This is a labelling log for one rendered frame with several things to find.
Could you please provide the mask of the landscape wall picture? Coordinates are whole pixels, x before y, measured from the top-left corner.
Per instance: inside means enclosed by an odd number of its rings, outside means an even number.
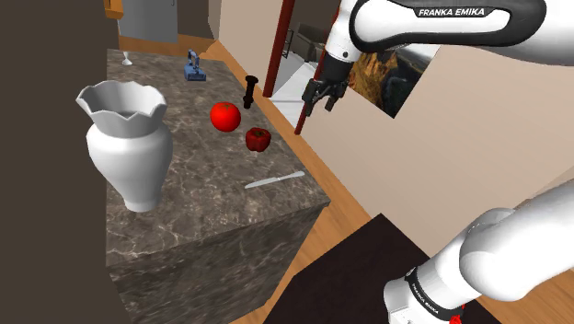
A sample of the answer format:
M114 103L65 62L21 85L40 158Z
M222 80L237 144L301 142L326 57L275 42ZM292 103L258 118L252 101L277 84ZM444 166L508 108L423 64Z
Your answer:
M351 69L349 87L395 118L439 48L439 45L411 44L385 52L363 53Z

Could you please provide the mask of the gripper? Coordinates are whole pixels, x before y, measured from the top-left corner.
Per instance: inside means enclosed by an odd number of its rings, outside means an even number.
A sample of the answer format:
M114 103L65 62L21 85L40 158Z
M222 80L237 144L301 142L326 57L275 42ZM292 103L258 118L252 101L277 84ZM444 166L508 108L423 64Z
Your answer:
M316 100L320 100L324 96L328 96L325 110L332 111L334 105L345 92L349 74L349 62L341 61L326 52L321 61L320 74L318 77L310 79L304 89L302 95L304 111L311 111Z

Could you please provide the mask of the grey door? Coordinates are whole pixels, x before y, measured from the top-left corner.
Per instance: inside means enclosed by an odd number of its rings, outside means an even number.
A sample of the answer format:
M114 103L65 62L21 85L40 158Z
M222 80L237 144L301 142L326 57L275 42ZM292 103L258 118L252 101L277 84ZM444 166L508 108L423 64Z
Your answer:
M122 0L120 35L145 41L178 42L178 0Z

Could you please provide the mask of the red bell pepper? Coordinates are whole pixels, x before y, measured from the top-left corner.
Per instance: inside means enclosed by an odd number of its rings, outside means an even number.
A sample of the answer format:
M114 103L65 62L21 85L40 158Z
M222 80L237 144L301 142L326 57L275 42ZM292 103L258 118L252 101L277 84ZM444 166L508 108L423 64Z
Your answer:
M270 145L271 134L268 130L253 127L246 132L246 146L250 151L263 152Z

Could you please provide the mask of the marble counter block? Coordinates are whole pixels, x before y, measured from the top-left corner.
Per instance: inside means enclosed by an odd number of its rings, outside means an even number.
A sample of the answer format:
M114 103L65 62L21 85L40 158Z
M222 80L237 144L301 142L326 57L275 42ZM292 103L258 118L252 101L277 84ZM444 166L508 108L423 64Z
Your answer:
M220 61L204 60L202 82L187 81L186 59L134 52L125 66L108 53L107 74L157 88L173 158L162 202L148 213L107 197L107 268L132 324L229 324L273 294L329 198L273 133L263 152L246 132L270 128L257 106L242 110L233 132L211 123L213 104L242 104L245 90ZM303 171L304 176L245 189L248 183Z

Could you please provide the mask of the silver table knife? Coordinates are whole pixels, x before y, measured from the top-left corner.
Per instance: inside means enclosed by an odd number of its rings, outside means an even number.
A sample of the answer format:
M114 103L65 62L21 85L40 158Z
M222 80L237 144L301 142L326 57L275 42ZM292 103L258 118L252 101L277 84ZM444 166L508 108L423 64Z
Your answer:
M245 185L245 189L250 189L250 188L255 188L258 186L262 186L262 185L266 185L266 184L270 184L273 182L277 182L277 181L282 181L285 179L292 179L292 178L299 178L304 176L305 173L303 171L296 171L294 173L288 174L288 175L284 175L284 176L280 176L280 177L271 177L271 178L267 178L267 179L261 179L261 180L257 180L251 183L248 183L247 185Z

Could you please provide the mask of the black pepper mill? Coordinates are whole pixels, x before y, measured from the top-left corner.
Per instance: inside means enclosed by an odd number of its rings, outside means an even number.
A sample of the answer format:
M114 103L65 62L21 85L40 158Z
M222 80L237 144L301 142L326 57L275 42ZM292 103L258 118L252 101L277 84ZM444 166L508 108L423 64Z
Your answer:
M244 108L249 109L252 103L254 102L253 94L255 85L258 83L258 78L254 75L247 75L245 77L245 80L247 82L247 86L246 86L246 94L243 96L243 101L244 101Z

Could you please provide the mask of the white scalloped vase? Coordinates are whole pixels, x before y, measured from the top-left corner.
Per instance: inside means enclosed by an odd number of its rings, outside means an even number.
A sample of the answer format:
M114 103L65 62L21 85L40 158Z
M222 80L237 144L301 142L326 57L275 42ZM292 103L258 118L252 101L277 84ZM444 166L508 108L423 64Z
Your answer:
M106 80L82 89L76 103L93 121L86 143L97 170L127 209L153 210L173 156L164 96L135 81Z

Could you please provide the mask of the dark red door frame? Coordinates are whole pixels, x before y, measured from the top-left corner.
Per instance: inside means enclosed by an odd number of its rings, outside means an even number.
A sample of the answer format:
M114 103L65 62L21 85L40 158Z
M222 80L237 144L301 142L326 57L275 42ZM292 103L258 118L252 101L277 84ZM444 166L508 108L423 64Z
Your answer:
M279 15L279 20L278 20L278 24L277 24L276 33L275 33L275 38L274 38L274 42L273 42L273 46L272 46L272 50L271 50L271 54L270 54L270 62L269 62L268 71L267 71L267 75L266 75L266 79L265 79L265 86L264 86L263 91L262 91L262 96L264 98L270 98L271 97L272 90L275 86L277 74L278 74L279 68L280 68L281 54L282 54L283 46L284 46L285 41L286 41L287 31L288 31L288 28L289 28L289 25L291 22L294 5L295 5L295 0L282 0L281 12ZM335 20L337 19L338 14L339 14L339 5L337 6L337 11L332 18L331 27L334 24ZM319 59L318 67L316 68L314 79L317 79L319 77L320 73L322 72L323 61L324 61L324 57L325 57L326 53L327 53L326 50L322 51L322 54L321 54L320 59ZM294 129L295 135L300 135L301 131L303 130L304 122L305 122L306 117L307 117L306 116L306 109L308 108L307 106L309 106L309 105L307 105L306 103L303 105L303 108L301 110L301 114L299 116L297 125Z

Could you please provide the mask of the red tomato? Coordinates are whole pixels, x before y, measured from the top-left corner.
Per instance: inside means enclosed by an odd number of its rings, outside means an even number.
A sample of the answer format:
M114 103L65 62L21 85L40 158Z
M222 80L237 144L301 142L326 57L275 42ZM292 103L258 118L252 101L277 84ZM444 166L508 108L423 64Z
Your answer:
M230 133L241 123L241 113L236 105L230 102L217 102L210 111L212 125L219 131Z

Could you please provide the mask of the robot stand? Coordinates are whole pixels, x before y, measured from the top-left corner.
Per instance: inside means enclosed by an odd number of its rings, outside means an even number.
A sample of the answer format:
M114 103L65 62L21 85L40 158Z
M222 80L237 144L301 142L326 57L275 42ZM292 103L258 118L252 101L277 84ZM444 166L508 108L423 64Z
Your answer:
M428 258L379 214L297 273L263 324L388 324L386 282Z

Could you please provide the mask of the blue figure on base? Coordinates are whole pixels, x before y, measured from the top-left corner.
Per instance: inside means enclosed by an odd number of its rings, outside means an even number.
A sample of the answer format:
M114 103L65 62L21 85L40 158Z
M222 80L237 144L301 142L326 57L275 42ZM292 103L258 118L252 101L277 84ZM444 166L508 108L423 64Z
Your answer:
M192 49L188 50L188 63L184 66L184 78L187 81L205 81L206 74L200 68L200 57Z

